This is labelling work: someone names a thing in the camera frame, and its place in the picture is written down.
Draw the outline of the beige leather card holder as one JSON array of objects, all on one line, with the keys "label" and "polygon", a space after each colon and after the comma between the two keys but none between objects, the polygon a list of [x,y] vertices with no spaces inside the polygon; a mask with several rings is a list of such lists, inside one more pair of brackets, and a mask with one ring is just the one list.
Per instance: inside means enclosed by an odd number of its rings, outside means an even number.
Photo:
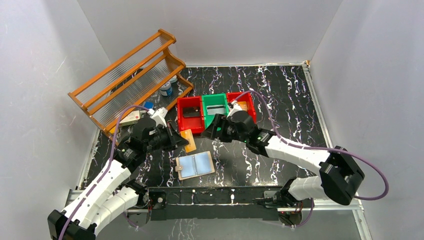
[{"label": "beige leather card holder", "polygon": [[210,151],[177,157],[175,171],[180,181],[214,173],[215,165]]}]

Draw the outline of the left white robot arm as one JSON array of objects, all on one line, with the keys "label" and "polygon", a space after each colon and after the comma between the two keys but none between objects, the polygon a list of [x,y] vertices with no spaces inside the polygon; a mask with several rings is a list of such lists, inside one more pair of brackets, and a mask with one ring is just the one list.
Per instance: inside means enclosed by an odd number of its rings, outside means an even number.
[{"label": "left white robot arm", "polygon": [[169,123],[156,123],[150,117],[140,119],[132,132],[112,148],[111,158],[89,186],[63,210],[49,214],[51,239],[94,240],[124,211],[148,206],[149,187],[129,177],[147,154],[173,151],[188,144]]}]

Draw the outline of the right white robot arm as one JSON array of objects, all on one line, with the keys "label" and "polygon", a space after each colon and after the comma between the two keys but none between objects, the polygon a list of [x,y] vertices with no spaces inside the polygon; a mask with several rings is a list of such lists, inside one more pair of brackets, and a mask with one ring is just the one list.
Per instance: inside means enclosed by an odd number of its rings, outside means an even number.
[{"label": "right white robot arm", "polygon": [[347,206],[365,178],[355,160],[343,149],[313,149],[282,140],[276,132],[258,127],[243,110],[230,116],[216,114],[201,136],[225,143],[240,141],[254,154],[284,160],[313,172],[310,177],[290,179],[272,196],[265,194],[259,204],[268,208],[295,207],[305,199],[330,199]]}]

